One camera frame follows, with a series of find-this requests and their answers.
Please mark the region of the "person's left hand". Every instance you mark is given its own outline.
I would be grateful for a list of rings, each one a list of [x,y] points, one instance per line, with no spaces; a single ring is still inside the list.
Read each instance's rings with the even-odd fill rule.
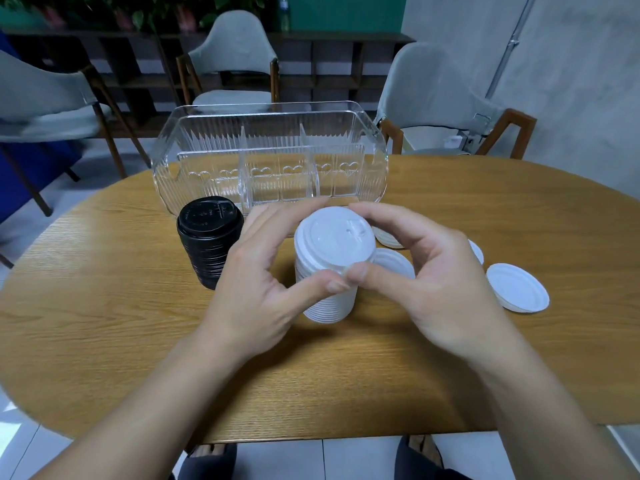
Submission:
[[[280,284],[270,272],[279,246],[326,197],[254,207],[231,247],[198,334],[213,352],[242,364],[275,346],[296,317],[280,316]]]

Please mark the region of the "person's right hand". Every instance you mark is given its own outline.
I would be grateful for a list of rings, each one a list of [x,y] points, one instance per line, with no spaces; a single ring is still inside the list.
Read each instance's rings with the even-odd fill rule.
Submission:
[[[391,233],[412,255],[415,279],[405,277],[404,298],[389,299],[434,345],[468,363],[486,362],[509,325],[467,237],[398,205],[360,202],[348,208]]]

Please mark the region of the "stack of white cup lids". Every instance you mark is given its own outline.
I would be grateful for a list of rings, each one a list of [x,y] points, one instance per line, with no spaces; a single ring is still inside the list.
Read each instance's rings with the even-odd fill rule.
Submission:
[[[325,207],[302,220],[294,233],[296,281],[323,269],[342,274],[356,262],[372,262],[376,240],[371,225],[345,207]],[[325,298],[304,311],[309,320],[333,324],[355,306],[358,287]]]

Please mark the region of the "person's right forearm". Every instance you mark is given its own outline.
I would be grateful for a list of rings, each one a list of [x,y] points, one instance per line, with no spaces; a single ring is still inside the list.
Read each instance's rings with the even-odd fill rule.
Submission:
[[[517,480],[640,480],[521,336],[475,340],[466,352]]]

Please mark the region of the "person's left forearm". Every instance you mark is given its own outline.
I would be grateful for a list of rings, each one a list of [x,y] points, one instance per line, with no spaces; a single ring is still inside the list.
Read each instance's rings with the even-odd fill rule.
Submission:
[[[167,480],[204,411],[242,361],[231,327],[201,326],[32,480]]]

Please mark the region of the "stack of black cup lids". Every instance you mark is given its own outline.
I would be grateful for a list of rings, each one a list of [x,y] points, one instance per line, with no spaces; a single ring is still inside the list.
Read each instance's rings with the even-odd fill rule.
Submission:
[[[244,224],[240,209],[223,196],[206,196],[187,203],[177,218],[177,231],[200,283],[215,290],[228,252]]]

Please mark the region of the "clear plastic divided organizer box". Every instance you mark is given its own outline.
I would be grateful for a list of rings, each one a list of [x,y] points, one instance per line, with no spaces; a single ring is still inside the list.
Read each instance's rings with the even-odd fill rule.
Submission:
[[[205,196],[252,207],[327,196],[378,202],[388,180],[381,131],[352,101],[185,105],[149,152],[157,193],[177,217]]]

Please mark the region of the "person's right leg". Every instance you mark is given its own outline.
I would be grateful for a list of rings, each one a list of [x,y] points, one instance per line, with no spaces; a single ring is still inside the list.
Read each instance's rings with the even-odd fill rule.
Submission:
[[[444,468],[442,456],[429,435],[403,435],[394,466],[394,480],[473,480]]]

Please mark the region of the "person's leg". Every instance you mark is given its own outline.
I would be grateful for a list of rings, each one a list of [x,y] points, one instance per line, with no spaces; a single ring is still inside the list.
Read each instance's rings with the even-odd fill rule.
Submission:
[[[237,460],[237,444],[200,445],[188,455],[176,477],[167,480],[233,480]]]
[[[473,480],[444,468],[442,456],[429,435],[403,435],[394,466],[394,480]]]

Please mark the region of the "person's left leg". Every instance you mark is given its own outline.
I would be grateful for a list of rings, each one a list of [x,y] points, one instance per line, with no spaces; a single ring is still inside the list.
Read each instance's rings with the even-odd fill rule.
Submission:
[[[237,444],[200,445],[188,455],[176,477],[167,480],[233,480],[237,460]]]

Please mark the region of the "dark wooden shelf unit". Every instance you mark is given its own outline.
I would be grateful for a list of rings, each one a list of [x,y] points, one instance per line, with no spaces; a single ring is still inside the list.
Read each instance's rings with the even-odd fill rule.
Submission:
[[[206,34],[4,29],[0,35],[25,62],[75,72],[94,65],[139,137],[156,137],[185,103],[178,57]],[[269,32],[284,102],[352,100],[374,116],[390,64],[413,40],[390,32]]]

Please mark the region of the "grey chair with wooden frame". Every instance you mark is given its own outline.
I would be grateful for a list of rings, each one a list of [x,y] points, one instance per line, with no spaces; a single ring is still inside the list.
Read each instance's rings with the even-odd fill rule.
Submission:
[[[487,155],[510,125],[518,134],[510,159],[521,161],[531,140],[537,119],[524,112],[502,107],[480,96],[443,47],[428,42],[412,42],[401,48],[391,63],[383,87],[374,124],[391,155],[404,151],[404,130],[446,128],[462,132],[469,141],[478,140],[468,151],[458,148],[411,148],[416,155]]]
[[[9,144],[78,141],[103,134],[121,179],[128,177],[108,116],[122,124],[148,168],[151,161],[133,128],[108,90],[101,74],[89,64],[73,73],[50,72],[0,50],[0,154],[46,217],[53,209],[28,179]]]
[[[279,62],[258,17],[248,11],[221,14],[198,47],[177,57],[187,105],[271,104],[279,102]],[[270,89],[204,91],[200,76],[223,72],[259,73]]]

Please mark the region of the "grey metal wall conduit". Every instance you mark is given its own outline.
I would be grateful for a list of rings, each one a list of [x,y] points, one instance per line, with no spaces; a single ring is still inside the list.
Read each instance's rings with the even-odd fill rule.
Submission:
[[[508,62],[511,58],[511,55],[514,51],[514,49],[520,44],[520,37],[522,35],[522,32],[524,30],[524,26],[531,14],[532,8],[535,4],[536,0],[526,0],[525,5],[518,17],[516,26],[514,28],[514,30],[512,31],[509,40],[506,44],[506,47],[503,51],[503,54],[500,58],[500,62],[498,64],[498,67],[496,69],[496,71],[494,72],[493,78],[491,80],[491,83],[487,89],[487,92],[485,94],[485,98],[487,99],[492,99],[492,97],[495,94],[495,91],[499,85],[499,82],[506,70],[506,67],[508,65]]]

